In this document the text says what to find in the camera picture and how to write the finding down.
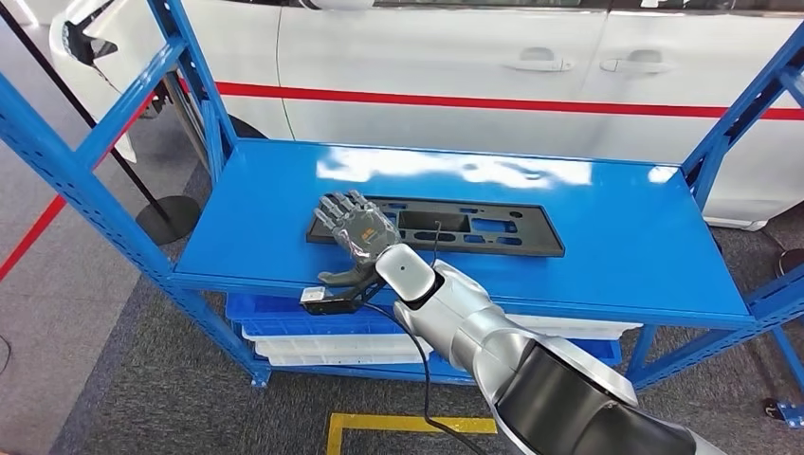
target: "robotic arm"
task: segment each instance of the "robotic arm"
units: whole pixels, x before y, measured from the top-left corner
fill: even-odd
[[[724,455],[689,429],[640,411],[630,381],[575,344],[512,322],[460,270],[427,264],[400,243],[378,207],[351,196],[335,195],[343,209],[323,197],[333,217],[316,215],[357,266],[319,278],[356,284],[378,276],[389,285],[397,320],[475,379],[510,453]]]

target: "car door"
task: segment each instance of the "car door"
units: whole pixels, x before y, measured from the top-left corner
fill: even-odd
[[[283,9],[295,139],[566,155],[609,0],[378,1]]]
[[[587,116],[582,154],[679,163],[800,24],[801,2],[615,0],[582,98],[627,114]],[[704,214],[760,228],[804,199],[804,141],[787,95],[732,149]]]

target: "door handle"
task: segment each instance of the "door handle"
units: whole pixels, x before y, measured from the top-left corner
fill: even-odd
[[[555,73],[569,71],[573,69],[573,63],[564,59],[559,60],[532,60],[517,61],[503,64],[506,68],[518,69],[520,71],[535,71],[539,73]]]
[[[600,62],[600,69],[612,73],[659,74],[673,69],[672,64],[634,62],[628,59],[609,59]]]
[[[662,52],[656,49],[636,49],[626,58],[608,59],[600,62],[600,69],[612,73],[659,74],[675,66],[665,62]]]
[[[528,47],[520,52],[518,60],[506,62],[502,66],[520,71],[534,71],[539,73],[556,73],[569,71],[575,64],[561,58],[547,47]]]

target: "robot finger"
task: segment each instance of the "robot finger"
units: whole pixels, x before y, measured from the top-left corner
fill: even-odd
[[[349,194],[351,194],[352,197],[355,198],[355,202],[357,202],[357,204],[359,206],[361,206],[361,207],[363,207],[363,206],[365,206],[365,205],[367,205],[369,203],[369,201],[367,201],[366,198],[363,197],[362,194],[357,192],[357,190],[349,190]]]
[[[352,211],[355,209],[355,204],[352,204],[352,201],[350,201],[349,198],[344,196],[342,193],[336,192],[335,198],[346,209],[346,211]]]
[[[325,225],[325,226],[326,226],[328,229],[334,229],[334,228],[335,228],[335,222],[334,222],[334,221],[332,221],[332,219],[331,219],[330,217],[328,217],[328,216],[327,216],[327,214],[326,214],[326,213],[324,213],[324,211],[323,211],[323,210],[321,210],[321,209],[314,209],[314,210],[313,210],[313,212],[316,214],[316,217],[317,217],[318,219],[320,219],[320,220],[321,220],[321,222],[322,222],[322,223],[324,223],[324,225]]]
[[[321,203],[335,216],[335,219],[339,219],[343,217],[343,211],[341,211],[338,206],[333,203],[329,197],[322,196],[320,199]]]

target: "black plastic tray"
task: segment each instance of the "black plastic tray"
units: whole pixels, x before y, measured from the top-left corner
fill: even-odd
[[[564,244],[542,206],[475,204],[429,199],[366,198],[396,224],[404,242],[414,249],[438,249],[518,256],[564,255]],[[313,216],[309,243],[334,243],[332,232]]]

